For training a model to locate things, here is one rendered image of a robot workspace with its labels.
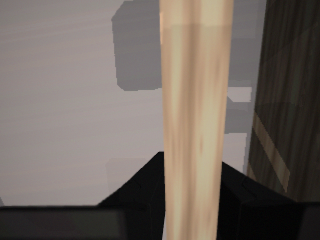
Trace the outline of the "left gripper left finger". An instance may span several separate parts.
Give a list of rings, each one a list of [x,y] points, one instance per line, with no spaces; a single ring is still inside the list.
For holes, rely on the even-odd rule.
[[[0,240],[162,240],[164,151],[97,205],[2,206]]]

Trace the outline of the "wooden maze board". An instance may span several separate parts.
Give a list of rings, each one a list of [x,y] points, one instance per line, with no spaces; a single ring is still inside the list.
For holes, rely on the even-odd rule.
[[[159,0],[166,239],[216,240],[234,0]],[[320,0],[267,0],[246,176],[320,202]]]

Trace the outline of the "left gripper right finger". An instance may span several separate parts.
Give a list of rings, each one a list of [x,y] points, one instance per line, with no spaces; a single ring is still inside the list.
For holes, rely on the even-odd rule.
[[[216,240],[320,240],[320,202],[296,202],[222,161]]]

